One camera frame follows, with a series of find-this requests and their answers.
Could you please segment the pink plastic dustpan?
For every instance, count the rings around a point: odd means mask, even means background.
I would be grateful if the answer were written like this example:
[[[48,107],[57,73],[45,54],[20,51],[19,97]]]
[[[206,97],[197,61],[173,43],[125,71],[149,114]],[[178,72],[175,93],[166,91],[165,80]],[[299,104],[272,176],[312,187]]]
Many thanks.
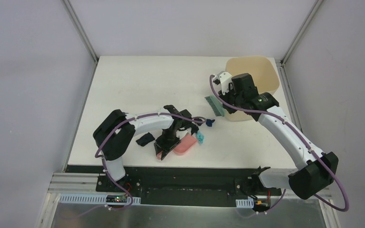
[[[198,143],[197,139],[187,133],[184,135],[181,139],[181,143],[177,145],[171,152],[177,154],[177,155],[184,155],[187,153],[195,144]]]

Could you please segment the green hand brush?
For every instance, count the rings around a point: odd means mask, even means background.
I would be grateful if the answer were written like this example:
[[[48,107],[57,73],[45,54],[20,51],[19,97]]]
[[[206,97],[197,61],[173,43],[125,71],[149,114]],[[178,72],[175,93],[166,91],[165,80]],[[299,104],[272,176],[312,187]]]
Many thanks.
[[[210,96],[206,96],[204,99],[209,104],[209,106],[211,107],[211,109],[216,117],[225,116],[224,109],[223,109],[220,101],[216,98],[216,96],[210,95]]]

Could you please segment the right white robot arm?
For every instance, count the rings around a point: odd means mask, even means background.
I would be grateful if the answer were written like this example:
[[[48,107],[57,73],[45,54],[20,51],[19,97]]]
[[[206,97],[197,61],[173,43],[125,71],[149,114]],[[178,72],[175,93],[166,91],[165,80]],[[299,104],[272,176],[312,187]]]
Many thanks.
[[[264,194],[269,188],[292,190],[307,200],[336,181],[339,158],[312,143],[287,117],[270,92],[259,92],[248,73],[211,76],[210,85],[217,108],[230,115],[242,112],[265,127],[292,159],[295,169],[262,169],[251,181],[251,190]]]

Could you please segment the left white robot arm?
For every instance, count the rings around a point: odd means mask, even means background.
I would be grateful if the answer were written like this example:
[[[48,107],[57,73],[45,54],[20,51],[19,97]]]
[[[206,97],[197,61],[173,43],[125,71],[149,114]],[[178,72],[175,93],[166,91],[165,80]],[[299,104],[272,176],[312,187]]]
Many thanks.
[[[162,130],[155,139],[156,156],[163,160],[169,152],[181,143],[177,131],[193,123],[203,124],[204,117],[193,117],[184,109],[178,111],[173,105],[165,105],[157,111],[145,114],[130,114],[116,109],[98,126],[93,138],[98,146],[96,158],[101,158],[104,172],[109,176],[108,186],[114,192],[121,192],[126,186],[122,156],[135,136],[154,130]]]

